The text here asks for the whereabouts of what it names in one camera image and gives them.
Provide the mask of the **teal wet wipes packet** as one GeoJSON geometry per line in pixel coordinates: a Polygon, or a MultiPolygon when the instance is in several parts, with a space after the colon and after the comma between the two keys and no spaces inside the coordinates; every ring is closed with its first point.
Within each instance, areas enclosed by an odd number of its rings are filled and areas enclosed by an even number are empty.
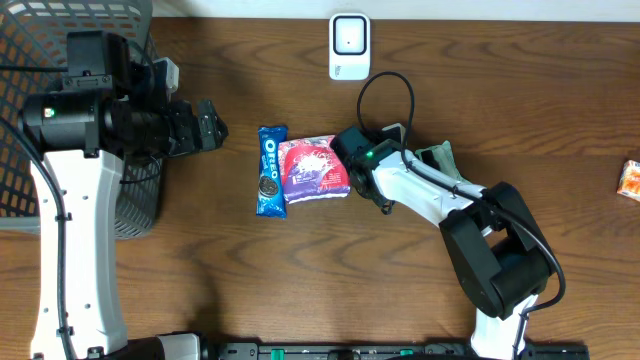
{"type": "Polygon", "coordinates": [[[415,156],[443,174],[463,184],[469,184],[469,181],[461,175],[456,166],[452,146],[448,140],[440,145],[416,150],[415,156]]]}

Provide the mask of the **blue Oreo cookie pack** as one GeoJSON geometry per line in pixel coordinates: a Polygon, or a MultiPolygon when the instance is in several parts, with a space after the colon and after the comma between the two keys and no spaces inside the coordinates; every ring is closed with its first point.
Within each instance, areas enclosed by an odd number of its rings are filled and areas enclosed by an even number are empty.
{"type": "Polygon", "coordinates": [[[261,127],[258,131],[260,163],[256,215],[285,218],[286,203],[279,167],[279,145],[286,140],[286,126],[261,127]]]}

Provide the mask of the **orange pocket tissue pack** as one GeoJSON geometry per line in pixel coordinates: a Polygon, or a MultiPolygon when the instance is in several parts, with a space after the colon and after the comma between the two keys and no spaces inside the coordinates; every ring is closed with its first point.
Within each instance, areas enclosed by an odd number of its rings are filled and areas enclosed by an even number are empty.
{"type": "Polygon", "coordinates": [[[617,193],[635,201],[640,200],[640,170],[637,161],[628,160],[623,165],[617,193]]]}

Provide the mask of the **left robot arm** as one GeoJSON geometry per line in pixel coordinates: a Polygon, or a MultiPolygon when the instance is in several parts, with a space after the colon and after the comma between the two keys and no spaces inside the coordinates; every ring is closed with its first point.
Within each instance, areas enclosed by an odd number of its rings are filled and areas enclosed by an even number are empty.
{"type": "Polygon", "coordinates": [[[160,164],[213,151],[228,136],[213,104],[174,101],[169,60],[131,59],[133,42],[103,31],[67,37],[58,91],[29,96],[18,141],[40,212],[41,290],[34,359],[209,359],[206,338],[128,336],[118,295],[116,203],[127,161],[160,164]]]}

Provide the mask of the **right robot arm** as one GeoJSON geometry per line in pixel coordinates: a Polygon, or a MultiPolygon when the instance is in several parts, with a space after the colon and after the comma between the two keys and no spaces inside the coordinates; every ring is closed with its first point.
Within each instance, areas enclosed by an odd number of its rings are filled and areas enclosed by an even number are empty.
{"type": "Polygon", "coordinates": [[[559,262],[521,194],[501,182],[464,184],[416,158],[387,138],[375,143],[356,127],[330,143],[352,187],[384,214],[402,204],[438,227],[458,282],[476,308],[470,345],[482,358],[517,359],[539,294],[559,262]]]}

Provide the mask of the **white barcode scanner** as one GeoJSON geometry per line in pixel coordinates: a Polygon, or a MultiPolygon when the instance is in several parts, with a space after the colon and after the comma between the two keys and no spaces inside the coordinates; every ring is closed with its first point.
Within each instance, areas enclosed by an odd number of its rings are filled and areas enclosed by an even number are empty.
{"type": "Polygon", "coordinates": [[[359,81],[371,68],[371,23],[362,13],[337,13],[329,19],[329,66],[332,80],[359,81]]]}

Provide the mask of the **grey plastic mesh basket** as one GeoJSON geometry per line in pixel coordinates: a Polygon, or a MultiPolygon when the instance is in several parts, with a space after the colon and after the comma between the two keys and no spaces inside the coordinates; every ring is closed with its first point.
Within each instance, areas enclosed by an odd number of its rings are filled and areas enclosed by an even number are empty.
{"type": "MultiPolygon", "coordinates": [[[[150,34],[150,0],[1,0],[1,118],[17,124],[18,111],[30,94],[43,93],[62,75],[58,72],[15,71],[15,66],[62,68],[67,65],[70,32],[104,30],[116,33],[158,58],[150,34]]],[[[40,230],[30,158],[13,137],[1,130],[1,228],[37,234],[40,230]]],[[[160,168],[125,162],[116,204],[118,239],[142,237],[151,230],[159,199],[160,168]]]]}

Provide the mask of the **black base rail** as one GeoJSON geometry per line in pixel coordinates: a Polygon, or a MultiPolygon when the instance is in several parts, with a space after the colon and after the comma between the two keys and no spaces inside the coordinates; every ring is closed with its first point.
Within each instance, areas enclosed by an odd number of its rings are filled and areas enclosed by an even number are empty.
{"type": "MultiPolygon", "coordinates": [[[[460,342],[414,345],[291,345],[236,342],[210,345],[203,359],[212,360],[385,360],[385,359],[495,359],[480,356],[460,342]]],[[[523,360],[590,360],[584,345],[526,344],[523,360]]]]}

